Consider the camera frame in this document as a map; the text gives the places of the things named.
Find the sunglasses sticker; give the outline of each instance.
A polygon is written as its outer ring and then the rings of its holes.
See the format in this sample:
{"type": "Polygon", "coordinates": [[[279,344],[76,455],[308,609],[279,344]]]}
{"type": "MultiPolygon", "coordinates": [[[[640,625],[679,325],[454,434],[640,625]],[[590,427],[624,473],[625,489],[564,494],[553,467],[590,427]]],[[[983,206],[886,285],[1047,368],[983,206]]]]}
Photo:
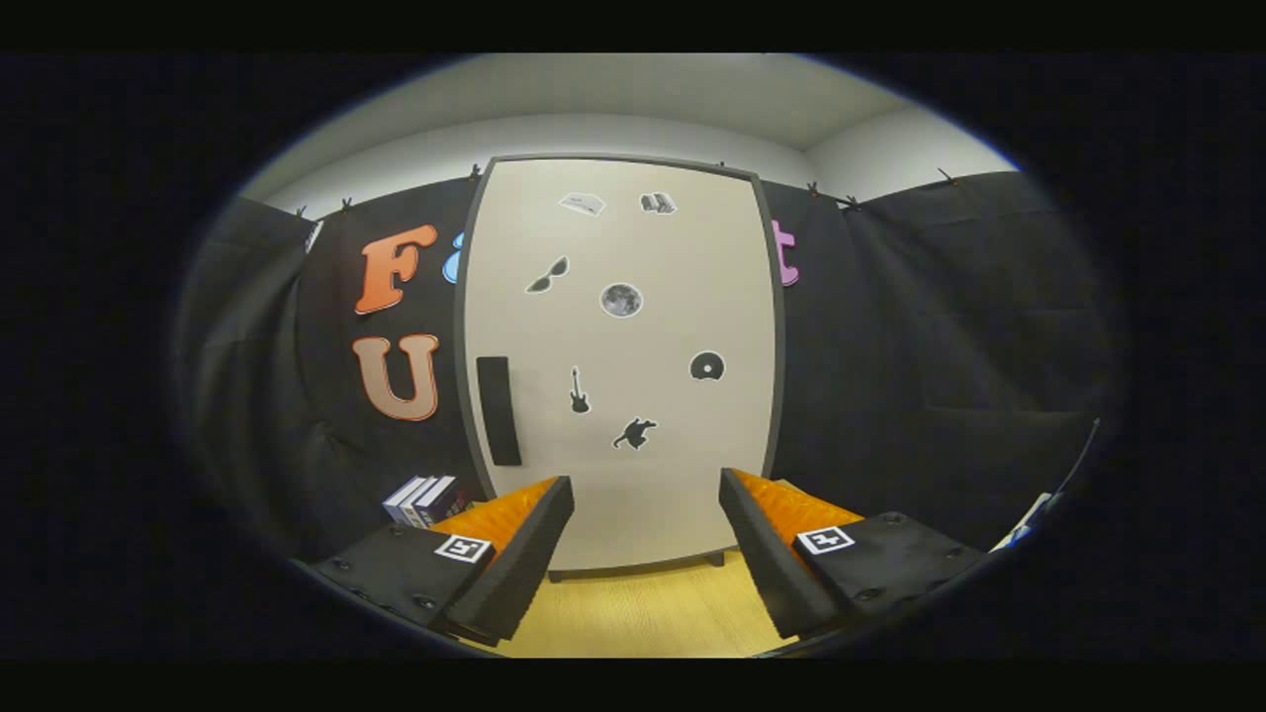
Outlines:
{"type": "Polygon", "coordinates": [[[596,218],[606,208],[606,203],[591,193],[568,193],[558,204],[568,210],[575,210],[591,218],[596,218]]]}
{"type": "Polygon", "coordinates": [[[537,279],[537,281],[529,284],[528,289],[525,289],[524,291],[527,291],[528,294],[541,294],[543,291],[549,291],[549,288],[553,286],[553,279],[566,275],[570,269],[571,266],[567,262],[567,257],[566,256],[558,257],[558,260],[555,261],[555,264],[549,267],[549,271],[546,272],[539,279],[537,279]]]}

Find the wooden floor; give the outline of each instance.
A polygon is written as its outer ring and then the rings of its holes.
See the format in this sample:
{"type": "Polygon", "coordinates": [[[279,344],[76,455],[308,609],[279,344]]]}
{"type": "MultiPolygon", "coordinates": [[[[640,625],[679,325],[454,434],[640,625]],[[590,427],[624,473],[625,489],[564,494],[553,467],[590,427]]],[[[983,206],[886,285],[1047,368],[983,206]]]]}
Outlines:
{"type": "Polygon", "coordinates": [[[508,658],[747,658],[781,639],[738,551],[725,565],[541,584],[508,658]]]}

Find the white wall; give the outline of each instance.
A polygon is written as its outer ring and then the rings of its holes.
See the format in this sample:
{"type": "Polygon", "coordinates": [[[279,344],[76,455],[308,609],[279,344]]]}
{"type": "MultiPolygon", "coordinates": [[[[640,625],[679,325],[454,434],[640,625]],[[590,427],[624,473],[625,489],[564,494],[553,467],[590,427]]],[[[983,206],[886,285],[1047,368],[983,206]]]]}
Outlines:
{"type": "Polygon", "coordinates": [[[373,198],[470,175],[498,155],[541,152],[632,153],[753,171],[763,180],[804,186],[819,180],[803,152],[698,124],[606,114],[549,114],[449,127],[384,143],[313,171],[271,196],[252,196],[315,219],[344,198],[373,198]]]}
{"type": "Polygon", "coordinates": [[[871,200],[955,177],[1018,170],[1005,157],[941,117],[901,109],[849,127],[808,152],[818,190],[871,200]]]}

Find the book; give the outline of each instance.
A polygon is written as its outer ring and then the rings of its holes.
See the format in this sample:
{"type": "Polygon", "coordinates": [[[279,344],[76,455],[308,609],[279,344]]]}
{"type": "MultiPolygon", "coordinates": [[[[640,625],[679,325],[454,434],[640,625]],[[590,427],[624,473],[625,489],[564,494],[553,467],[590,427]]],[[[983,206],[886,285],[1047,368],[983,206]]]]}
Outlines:
{"type": "Polygon", "coordinates": [[[409,519],[409,524],[424,530],[430,526],[427,522],[427,517],[423,517],[418,509],[414,508],[414,502],[419,498],[427,497],[427,493],[436,489],[439,484],[439,478],[427,478],[427,480],[418,489],[413,490],[409,497],[405,497],[400,503],[400,512],[409,519]]]}
{"type": "Polygon", "coordinates": [[[382,502],[382,508],[386,509],[387,516],[391,521],[398,524],[411,526],[409,517],[400,509],[400,504],[413,494],[418,486],[420,486],[425,480],[423,478],[411,478],[409,481],[404,483],[404,486],[395,490],[391,497],[382,502]]]}
{"type": "Polygon", "coordinates": [[[470,502],[466,492],[458,486],[457,478],[444,475],[425,494],[413,498],[409,505],[418,516],[429,522],[427,526],[434,526],[437,522],[465,512],[470,507],[470,502]]]}

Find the black door handle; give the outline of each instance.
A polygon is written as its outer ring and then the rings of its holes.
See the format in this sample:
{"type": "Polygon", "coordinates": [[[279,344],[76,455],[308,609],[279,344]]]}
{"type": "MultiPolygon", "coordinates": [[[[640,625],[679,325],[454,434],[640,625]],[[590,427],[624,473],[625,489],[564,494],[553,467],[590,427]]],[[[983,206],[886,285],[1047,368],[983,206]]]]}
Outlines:
{"type": "Polygon", "coordinates": [[[514,429],[510,400],[510,360],[505,356],[475,359],[479,400],[484,408],[484,432],[494,465],[522,465],[519,436],[514,429]]]}

